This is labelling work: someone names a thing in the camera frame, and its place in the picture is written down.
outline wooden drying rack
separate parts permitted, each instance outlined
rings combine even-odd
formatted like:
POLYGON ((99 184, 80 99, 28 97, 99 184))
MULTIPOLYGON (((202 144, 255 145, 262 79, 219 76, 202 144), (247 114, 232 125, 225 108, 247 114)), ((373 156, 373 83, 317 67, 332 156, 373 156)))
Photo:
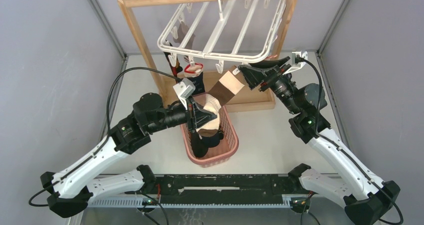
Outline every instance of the wooden drying rack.
MULTIPOLYGON (((135 42, 149 68, 156 69, 155 62, 146 44, 142 30, 133 12, 133 8, 149 7, 171 4, 184 4, 184 3, 200 3, 200 2, 214 2, 217 0, 117 0, 123 16, 125 17, 128 27, 134 36, 135 42)), ((286 38, 287 30, 295 10, 297 0, 286 0, 286 8, 282 14, 282 21, 278 28, 277 39, 272 48, 272 55, 276 55, 273 59, 278 59, 281 53, 284 39, 286 38)), ((175 81, 169 77, 159 75, 155 72, 150 72, 153 80, 159 90, 160 96, 163 98, 164 105, 169 105, 177 100, 174 89, 175 81)), ((224 73, 220 74, 216 71, 205 71, 203 74, 203 82, 206 91, 218 81, 224 73)), ((233 99, 231 99, 226 109, 229 112, 243 112, 253 110, 273 109, 276 101, 274 94, 271 90, 266 92, 259 92, 257 89, 250 91, 248 87, 244 87, 233 99)))

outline white bracket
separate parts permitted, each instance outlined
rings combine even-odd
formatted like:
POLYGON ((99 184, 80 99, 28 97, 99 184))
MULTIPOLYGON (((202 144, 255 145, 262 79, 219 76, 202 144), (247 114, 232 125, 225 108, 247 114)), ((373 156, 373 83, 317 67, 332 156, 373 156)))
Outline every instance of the white bracket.
POLYGON ((187 98, 194 92, 196 89, 195 85, 188 78, 183 78, 182 81, 175 84, 173 90, 175 91, 176 96, 181 101, 182 105, 187 110, 187 98))
POLYGON ((264 1, 263 1, 263 8, 264 8, 264 9, 267 9, 267 8, 268 8, 268 6, 270 5, 270 1, 271 1, 271 0, 264 0, 264 1))
POLYGON ((119 175, 93 179, 86 185, 88 191, 93 193, 88 203, 120 193, 140 190, 144 184, 143 175, 137 169, 119 175))
POLYGON ((171 34, 172 34, 173 39, 178 39, 178 32, 177 31, 178 31, 177 26, 174 26, 171 30, 171 34))
POLYGON ((180 23, 186 23, 186 20, 185 20, 185 18, 184 18, 184 12, 182 12, 182 13, 179 15, 178 21, 179 21, 180 23))
POLYGON ((224 70, 224 61, 219 60, 219 62, 215 64, 215 66, 216 66, 216 70, 218 70, 218 73, 222 74, 224 70))
POLYGON ((244 8, 245 9, 248 9, 249 8, 249 6, 251 5, 251 1, 252 0, 244 0, 244 8))
POLYGON ((308 52, 307 51, 305 51, 305 50, 301 50, 301 51, 294 50, 294 51, 292 51, 291 52, 291 62, 293 63, 293 65, 287 71, 285 71, 284 74, 289 74, 289 73, 292 73, 294 71, 297 71, 297 70, 303 68, 306 65, 306 62, 304 62, 304 61, 299 62, 299 63, 295 63, 297 56, 300 56, 301 58, 308 60, 308 52))
POLYGON ((192 7, 193 7, 193 3, 192 3, 192 2, 187 3, 187 12, 188 12, 189 14, 191 14, 191 13, 192 13, 192 7))
POLYGON ((221 0, 218 0, 218 7, 219 7, 219 20, 224 20, 223 16, 223 5, 221 3, 221 0))
POLYGON ((177 54, 171 53, 168 55, 169 62, 171 63, 171 66, 175 68, 177 66, 177 54))

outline dark sock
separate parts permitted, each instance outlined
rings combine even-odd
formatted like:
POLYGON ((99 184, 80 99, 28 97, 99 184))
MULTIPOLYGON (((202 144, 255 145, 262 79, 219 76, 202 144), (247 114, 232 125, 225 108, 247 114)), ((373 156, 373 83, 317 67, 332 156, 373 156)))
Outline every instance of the dark sock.
POLYGON ((190 143, 191 150, 196 158, 203 158, 208 153, 209 148, 205 146, 197 132, 191 133, 190 143))
POLYGON ((208 148, 214 148, 218 146, 221 140, 224 138, 224 133, 222 130, 218 130, 213 136, 202 136, 201 141, 204 146, 208 148))

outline plastic laundry basket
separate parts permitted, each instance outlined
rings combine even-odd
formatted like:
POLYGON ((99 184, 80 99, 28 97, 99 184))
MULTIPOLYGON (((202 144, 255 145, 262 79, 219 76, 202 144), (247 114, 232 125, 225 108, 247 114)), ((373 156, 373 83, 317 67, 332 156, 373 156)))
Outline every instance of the plastic laundry basket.
MULTIPOLYGON (((205 104, 205 94, 199 94, 194 97, 194 100, 201 105, 205 104)), ((221 140, 218 146, 210 147, 206 155, 201 158, 197 158, 193 154, 192 146, 190 143, 190 132, 187 129, 187 125, 181 126, 182 137, 184 139, 185 151, 187 152, 188 158, 195 164, 200 165, 203 168, 211 167, 220 163, 223 163, 230 159, 239 148, 239 138, 236 135, 233 125, 231 124, 230 117, 228 116, 227 109, 223 106, 219 110, 219 125, 224 133, 224 138, 221 140)))

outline white table surface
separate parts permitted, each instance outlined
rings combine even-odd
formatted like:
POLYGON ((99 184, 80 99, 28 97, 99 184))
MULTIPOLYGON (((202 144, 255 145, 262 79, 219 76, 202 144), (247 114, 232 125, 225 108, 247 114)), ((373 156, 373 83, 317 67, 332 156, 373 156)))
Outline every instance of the white table surface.
MULTIPOLYGON (((280 58, 289 55, 290 53, 283 52, 280 58)), ((170 72, 163 54, 154 54, 153 60, 159 70, 170 72)), ((309 60, 318 67, 312 52, 309 53, 309 60)), ((209 70, 215 69, 213 61, 200 62, 204 62, 205 68, 209 70)), ((129 56, 127 69, 133 67, 146 67, 141 55, 129 56)), ((308 65, 294 72, 292 80, 296 81, 298 88, 309 83, 318 83, 314 71, 308 65)), ((116 125, 130 114, 133 103, 149 92, 158 92, 149 72, 137 70, 127 73, 122 81, 111 125, 116 125)), ((338 131, 329 102, 321 110, 321 114, 338 131)), ((121 174, 139 165, 149 165, 155 174, 287 174, 301 163, 308 164, 321 173, 334 173, 327 161, 293 134, 288 122, 292 117, 278 99, 275 108, 271 110, 230 113, 239 139, 238 151, 228 161, 216 166, 203 168, 188 159, 183 135, 177 126, 154 133, 150 136, 149 144, 110 166, 103 173, 121 174)))

